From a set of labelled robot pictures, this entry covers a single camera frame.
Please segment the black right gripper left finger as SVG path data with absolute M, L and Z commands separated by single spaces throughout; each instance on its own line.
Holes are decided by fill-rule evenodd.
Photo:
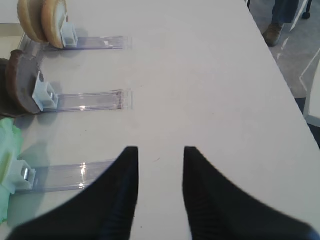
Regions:
M 128 146 L 89 187 L 16 227 L 11 240 L 128 240 L 139 190 L 139 152 Z

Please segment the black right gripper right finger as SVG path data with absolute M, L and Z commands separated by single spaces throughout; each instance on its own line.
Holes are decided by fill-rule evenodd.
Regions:
M 310 225 L 253 198 L 196 147 L 183 154 L 182 192 L 194 240 L 318 240 Z

